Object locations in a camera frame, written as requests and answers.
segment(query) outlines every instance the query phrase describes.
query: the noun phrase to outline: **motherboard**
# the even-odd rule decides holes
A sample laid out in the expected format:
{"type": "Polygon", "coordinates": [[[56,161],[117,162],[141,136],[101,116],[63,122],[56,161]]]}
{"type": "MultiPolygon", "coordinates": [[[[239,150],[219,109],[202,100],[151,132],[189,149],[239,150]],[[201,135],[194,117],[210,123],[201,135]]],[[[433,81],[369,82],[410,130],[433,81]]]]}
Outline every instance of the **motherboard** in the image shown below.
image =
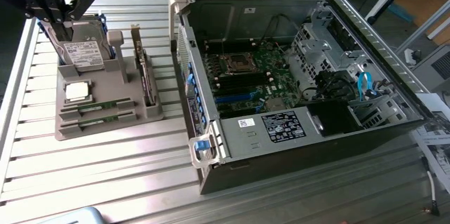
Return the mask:
{"type": "Polygon", "coordinates": [[[205,54],[221,118],[279,111],[298,104],[298,83],[283,53],[275,42],[262,42],[251,52],[205,54]]]}

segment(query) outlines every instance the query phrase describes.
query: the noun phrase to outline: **white cable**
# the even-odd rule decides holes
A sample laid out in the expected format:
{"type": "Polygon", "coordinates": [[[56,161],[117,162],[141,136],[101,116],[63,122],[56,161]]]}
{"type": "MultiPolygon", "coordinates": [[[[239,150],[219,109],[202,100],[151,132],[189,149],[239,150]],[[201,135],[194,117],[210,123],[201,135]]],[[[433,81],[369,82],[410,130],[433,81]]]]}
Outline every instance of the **white cable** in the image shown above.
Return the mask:
{"type": "Polygon", "coordinates": [[[429,179],[430,179],[430,184],[432,184],[432,200],[436,200],[434,181],[433,181],[432,172],[428,171],[428,174],[429,174],[429,179]]]}

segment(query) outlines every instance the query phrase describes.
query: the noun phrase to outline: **warning label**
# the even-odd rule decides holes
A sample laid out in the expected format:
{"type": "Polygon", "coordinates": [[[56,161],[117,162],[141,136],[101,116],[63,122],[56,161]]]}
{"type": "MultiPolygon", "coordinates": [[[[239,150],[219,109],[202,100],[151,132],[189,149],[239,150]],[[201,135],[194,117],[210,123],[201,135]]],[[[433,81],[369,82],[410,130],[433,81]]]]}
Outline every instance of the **warning label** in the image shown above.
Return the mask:
{"type": "Polygon", "coordinates": [[[262,121],[275,143],[308,136],[294,111],[266,115],[262,121]]]}
{"type": "Polygon", "coordinates": [[[103,59],[97,41],[64,44],[75,67],[102,65],[103,59]]]}

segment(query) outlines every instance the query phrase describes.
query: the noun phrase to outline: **floor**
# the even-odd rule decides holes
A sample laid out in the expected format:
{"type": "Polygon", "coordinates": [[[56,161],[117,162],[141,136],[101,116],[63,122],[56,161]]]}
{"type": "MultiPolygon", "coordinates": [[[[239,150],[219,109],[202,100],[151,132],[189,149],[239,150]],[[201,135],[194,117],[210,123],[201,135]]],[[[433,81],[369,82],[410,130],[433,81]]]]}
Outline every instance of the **floor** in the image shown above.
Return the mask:
{"type": "MultiPolygon", "coordinates": [[[[365,0],[350,0],[357,8],[361,7],[365,0]]],[[[361,13],[365,15],[377,0],[368,0],[365,3],[361,13]]],[[[0,8],[4,9],[0,11],[0,19],[8,20],[3,21],[3,28],[0,31],[0,95],[4,94],[7,82],[10,78],[10,72],[12,68],[12,63],[15,60],[16,49],[19,46],[22,29],[24,25],[24,16],[19,10],[7,5],[4,2],[0,2],[0,8]]],[[[397,48],[406,40],[406,38],[416,31],[417,26],[414,23],[409,23],[397,17],[390,11],[386,11],[378,22],[374,25],[377,31],[386,39],[388,43],[392,45],[393,49],[397,48]]],[[[428,55],[434,49],[437,45],[426,39],[426,37],[421,37],[418,41],[412,46],[412,49],[421,50],[422,55],[428,55]]]]}

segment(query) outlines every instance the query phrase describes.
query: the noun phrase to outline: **gray plastic stand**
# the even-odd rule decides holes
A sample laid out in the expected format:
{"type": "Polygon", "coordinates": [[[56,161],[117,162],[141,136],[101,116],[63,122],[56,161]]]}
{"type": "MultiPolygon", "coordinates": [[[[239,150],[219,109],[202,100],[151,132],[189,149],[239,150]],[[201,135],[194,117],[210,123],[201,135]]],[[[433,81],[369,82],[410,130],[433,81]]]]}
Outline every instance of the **gray plastic stand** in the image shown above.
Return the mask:
{"type": "Polygon", "coordinates": [[[55,138],[59,141],[163,119],[163,108],[151,68],[151,59],[149,58],[149,75],[153,94],[155,95],[155,105],[147,107],[143,101],[141,73],[137,69],[135,57],[122,57],[121,45],[123,44],[123,36],[121,31],[109,32],[109,43],[115,47],[117,58],[103,61],[105,70],[78,72],[74,65],[59,66],[55,134],[55,138]],[[90,82],[90,98],[89,100],[66,104],[64,86],[68,83],[81,81],[90,82]],[[78,107],[79,105],[114,101],[123,98],[130,98],[131,101],[118,102],[115,108],[85,113],[81,113],[78,110],[62,112],[62,109],[78,107]],[[63,126],[72,124],[75,121],[83,122],[114,115],[119,115],[119,117],[113,122],[98,123],[82,128],[78,124],[63,126]]]}

